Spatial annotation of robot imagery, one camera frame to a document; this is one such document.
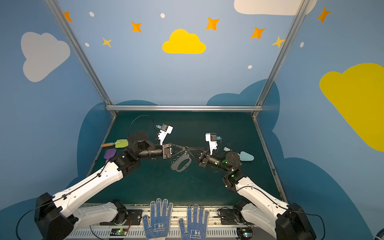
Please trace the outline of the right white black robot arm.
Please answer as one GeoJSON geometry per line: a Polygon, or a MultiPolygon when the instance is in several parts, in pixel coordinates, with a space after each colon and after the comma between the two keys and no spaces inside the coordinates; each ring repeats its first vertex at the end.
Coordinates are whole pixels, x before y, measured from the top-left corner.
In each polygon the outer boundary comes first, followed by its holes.
{"type": "Polygon", "coordinates": [[[194,148],[187,149],[187,153],[200,167],[211,166],[226,173],[222,178],[226,188],[245,198],[244,204],[238,207],[245,222],[263,229],[276,240],[317,238],[303,208],[275,198],[244,175],[240,155],[235,151],[227,151],[220,158],[194,148]]]}

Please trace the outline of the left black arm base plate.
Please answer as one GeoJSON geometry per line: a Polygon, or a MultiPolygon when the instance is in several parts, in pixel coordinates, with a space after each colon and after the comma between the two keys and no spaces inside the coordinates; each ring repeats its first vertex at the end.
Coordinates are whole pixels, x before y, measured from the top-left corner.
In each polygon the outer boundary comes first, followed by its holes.
{"type": "Polygon", "coordinates": [[[99,223],[100,226],[139,226],[143,211],[138,209],[119,212],[110,222],[99,223]]]}

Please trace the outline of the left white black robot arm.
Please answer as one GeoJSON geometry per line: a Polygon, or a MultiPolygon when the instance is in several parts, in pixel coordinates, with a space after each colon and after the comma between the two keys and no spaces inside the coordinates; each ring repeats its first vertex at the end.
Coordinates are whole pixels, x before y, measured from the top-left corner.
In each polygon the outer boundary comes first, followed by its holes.
{"type": "Polygon", "coordinates": [[[173,144],[154,144],[144,131],[128,139],[129,145],[84,180],[51,196],[37,198],[35,223],[45,240],[63,240],[74,230],[94,224],[120,225],[129,222],[126,207],[120,201],[82,209],[82,204],[109,185],[127,177],[141,166],[141,159],[175,156],[173,144]]]}

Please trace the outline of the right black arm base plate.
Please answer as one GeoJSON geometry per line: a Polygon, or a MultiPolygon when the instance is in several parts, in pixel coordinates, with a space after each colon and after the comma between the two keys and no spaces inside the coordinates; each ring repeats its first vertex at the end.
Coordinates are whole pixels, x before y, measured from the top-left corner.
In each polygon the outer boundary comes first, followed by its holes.
{"type": "Polygon", "coordinates": [[[251,222],[247,222],[241,215],[241,212],[236,209],[227,207],[219,208],[217,215],[222,225],[253,225],[251,222]]]}

